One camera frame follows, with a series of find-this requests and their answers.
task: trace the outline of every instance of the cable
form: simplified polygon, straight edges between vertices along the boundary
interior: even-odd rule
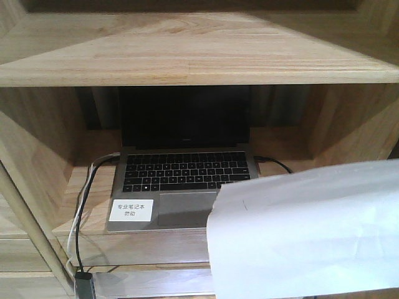
[[[90,178],[92,178],[94,176],[95,165],[97,163],[101,162],[102,160],[105,160],[105,159],[109,160],[109,159],[116,158],[116,157],[119,157],[119,156],[120,156],[120,153],[116,152],[116,153],[112,153],[112,154],[108,154],[108,155],[99,157],[95,161],[93,161],[93,163],[88,168],[85,184],[84,184],[81,192],[78,195],[78,201],[77,201],[77,205],[76,205],[76,209],[75,209],[75,216],[74,216],[74,220],[72,221],[72,225],[71,225],[70,232],[69,232],[69,235],[68,235],[68,240],[67,240],[67,254],[68,254],[68,256],[70,258],[65,263],[65,268],[66,268],[66,270],[68,271],[69,275],[72,278],[74,277],[74,273],[73,273],[73,270],[72,270],[72,264],[71,264],[71,261],[72,261],[72,251],[71,251],[72,235],[73,235],[74,230],[76,228],[77,221],[78,221],[78,216],[80,214],[80,211],[83,210],[82,209],[82,204],[83,204],[83,201],[84,201],[84,194],[86,194],[86,190],[87,190],[87,188],[89,186]]]
[[[255,162],[258,162],[258,163],[275,162],[278,165],[280,165],[281,167],[283,167],[288,173],[294,173],[290,167],[286,166],[285,164],[281,163],[279,160],[276,160],[274,158],[262,157],[262,156],[254,156],[254,160],[255,160]]]
[[[82,259],[80,258],[80,252],[79,252],[79,229],[80,229],[80,223],[82,221],[83,209],[85,207],[87,198],[89,196],[90,188],[92,186],[92,183],[93,183],[93,180],[94,180],[94,177],[95,177],[95,173],[97,172],[97,170],[99,169],[99,167],[101,165],[103,165],[106,162],[109,162],[109,161],[113,160],[114,158],[115,158],[114,156],[112,156],[111,158],[107,158],[107,159],[99,162],[99,164],[96,165],[96,167],[94,167],[94,169],[92,171],[92,174],[91,174],[91,176],[89,178],[89,182],[87,184],[87,187],[85,188],[85,191],[83,192],[83,200],[82,200],[82,203],[80,205],[79,212],[78,212],[78,217],[77,217],[77,222],[76,222],[76,230],[75,230],[75,250],[76,250],[76,257],[77,257],[77,260],[79,262],[79,268],[80,268],[81,272],[84,272],[84,269],[83,269]]]

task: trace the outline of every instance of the black cable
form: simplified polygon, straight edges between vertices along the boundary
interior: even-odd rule
[[[77,257],[77,261],[79,263],[79,268],[80,268],[81,272],[84,272],[84,270],[83,270],[82,259],[80,258],[80,252],[79,252],[79,229],[80,229],[80,222],[82,221],[83,209],[85,207],[87,198],[89,196],[90,188],[92,186],[92,183],[93,183],[93,180],[94,180],[94,177],[95,177],[95,173],[97,172],[97,170],[99,169],[99,167],[101,165],[103,165],[104,163],[109,162],[109,161],[111,161],[111,160],[113,160],[115,158],[118,158],[118,157],[111,157],[109,159],[105,159],[105,160],[101,161],[96,167],[94,167],[92,176],[90,177],[89,183],[87,184],[87,188],[86,188],[86,190],[85,190],[85,192],[83,194],[82,207],[80,208],[80,211],[79,211],[78,219],[77,219],[77,222],[76,222],[76,231],[75,231],[76,257]]]
[[[288,173],[294,173],[290,167],[286,166],[285,164],[281,163],[279,160],[276,160],[274,158],[255,156],[254,160],[255,160],[255,162],[258,162],[258,163],[274,162],[274,163],[277,163],[278,165],[280,165],[281,167],[283,167]]]

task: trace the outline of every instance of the power adapter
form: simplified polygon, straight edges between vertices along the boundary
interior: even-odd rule
[[[93,274],[88,272],[76,272],[75,298],[96,299],[94,292]]]

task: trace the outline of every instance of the laptop screen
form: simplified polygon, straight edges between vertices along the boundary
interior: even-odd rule
[[[234,146],[249,141],[247,85],[120,87],[122,144]]]

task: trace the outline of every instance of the wooden cabinet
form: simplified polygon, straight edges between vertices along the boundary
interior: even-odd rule
[[[89,163],[120,148],[117,131],[85,129],[74,87],[313,84],[299,126],[252,129],[255,153],[294,171],[385,159],[399,137],[398,25],[396,0],[0,0],[0,267],[73,294],[75,198]],[[204,230],[108,233],[113,172],[92,186],[84,263],[208,267]]]

